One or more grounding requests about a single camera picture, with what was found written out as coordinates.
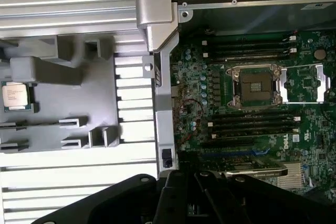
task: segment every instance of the cpu socket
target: cpu socket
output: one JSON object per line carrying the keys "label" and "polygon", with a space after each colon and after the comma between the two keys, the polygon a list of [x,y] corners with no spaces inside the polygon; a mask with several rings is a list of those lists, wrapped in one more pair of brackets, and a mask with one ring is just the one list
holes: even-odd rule
{"label": "cpu socket", "polygon": [[278,92],[281,67],[275,64],[236,66],[226,70],[233,80],[233,98],[228,106],[261,109],[282,102]]}

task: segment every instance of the motherboard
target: motherboard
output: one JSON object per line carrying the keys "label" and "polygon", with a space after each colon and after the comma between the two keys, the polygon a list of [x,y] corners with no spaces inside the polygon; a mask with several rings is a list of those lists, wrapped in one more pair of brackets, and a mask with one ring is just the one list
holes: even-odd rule
{"label": "motherboard", "polygon": [[179,168],[248,174],[335,202],[335,35],[181,40],[170,58]]}

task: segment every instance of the sticker label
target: sticker label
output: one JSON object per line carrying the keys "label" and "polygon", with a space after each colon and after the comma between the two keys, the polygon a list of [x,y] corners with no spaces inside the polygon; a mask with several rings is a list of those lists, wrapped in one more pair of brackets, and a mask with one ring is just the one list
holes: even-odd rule
{"label": "sticker label", "polygon": [[333,3],[316,3],[316,4],[309,4],[306,5],[304,8],[301,10],[320,10],[320,9],[325,9],[328,6],[332,5]]}
{"label": "sticker label", "polygon": [[293,135],[293,143],[298,143],[298,142],[300,142],[300,135],[299,134]]}

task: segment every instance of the green circuit board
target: green circuit board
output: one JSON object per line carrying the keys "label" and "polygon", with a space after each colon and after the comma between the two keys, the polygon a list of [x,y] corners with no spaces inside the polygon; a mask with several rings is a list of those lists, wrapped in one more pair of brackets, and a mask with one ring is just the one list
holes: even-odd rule
{"label": "green circuit board", "polygon": [[[272,41],[281,39],[283,36],[283,33],[226,36],[221,37],[220,41],[215,39],[214,45],[224,45],[224,48],[229,45],[228,47],[231,48],[232,44],[237,44],[234,49],[240,51],[242,50],[240,43],[244,45],[250,43],[253,49],[254,41]],[[295,51],[289,57],[270,58],[263,61],[258,59],[226,61],[221,58],[218,62],[209,62],[211,54],[206,50],[211,52],[213,50],[206,44],[206,40],[206,38],[189,39],[175,48],[171,54],[174,137],[178,153],[192,154],[188,155],[189,163],[197,168],[218,172],[255,169],[258,166],[262,169],[282,164],[298,164],[300,174],[297,175],[301,180],[300,186],[285,189],[305,194],[314,188],[319,188],[335,202],[336,130],[335,122],[331,118],[336,112],[336,106],[333,103],[336,90],[333,86],[323,94],[323,103],[316,102],[321,99],[321,92],[318,91],[321,81],[318,78],[317,66],[323,66],[323,74],[330,78],[331,83],[336,76],[335,32],[298,32],[295,34]],[[316,56],[317,50],[324,50],[323,59]],[[258,81],[258,78],[265,80],[265,76],[272,77],[273,71],[268,65],[286,69],[285,88],[291,104],[284,102],[273,104],[273,97],[267,97],[267,92],[264,92],[262,87],[264,84]],[[244,74],[247,81],[253,79],[252,77],[256,81],[248,83],[250,90],[244,90],[239,94],[242,99],[241,107],[238,109],[233,106],[237,87],[233,82],[233,76],[231,73],[228,74],[228,71],[240,66],[250,66],[240,68],[240,77]],[[260,92],[256,101],[252,99],[255,90]],[[292,115],[294,122],[280,122],[281,125],[277,126],[277,121],[272,116],[286,117],[287,114]],[[260,128],[260,131],[253,131],[255,135],[235,135],[239,132],[239,128],[237,129],[234,120],[230,122],[230,118],[235,116],[246,118],[250,115],[266,118],[264,124],[272,126],[272,130],[268,133]],[[236,144],[206,146],[207,142],[217,140],[218,135],[215,135],[215,139],[211,139],[210,132],[212,130],[210,124],[216,116],[223,116],[220,128],[226,130],[225,134],[230,132],[234,136],[224,135],[221,141],[234,140]],[[268,117],[274,120],[274,123],[267,121]],[[296,127],[291,128],[290,132],[275,133],[275,130],[279,131],[275,129],[276,127],[280,128],[286,123],[294,124]],[[260,158],[267,158],[267,161],[260,161]],[[183,162],[180,162],[180,168],[184,168]],[[281,177],[262,177],[275,185],[281,182],[279,178]]]}

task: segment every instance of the cpu processor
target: cpu processor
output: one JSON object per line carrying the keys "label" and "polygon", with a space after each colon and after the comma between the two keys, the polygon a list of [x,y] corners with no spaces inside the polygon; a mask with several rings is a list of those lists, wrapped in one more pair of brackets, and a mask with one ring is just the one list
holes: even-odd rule
{"label": "cpu processor", "polygon": [[277,65],[236,66],[226,71],[232,77],[233,97],[229,107],[236,109],[260,109],[280,104],[278,92],[281,67]]}
{"label": "cpu processor", "polygon": [[34,103],[28,84],[21,82],[2,82],[2,94],[5,112],[33,111]]}

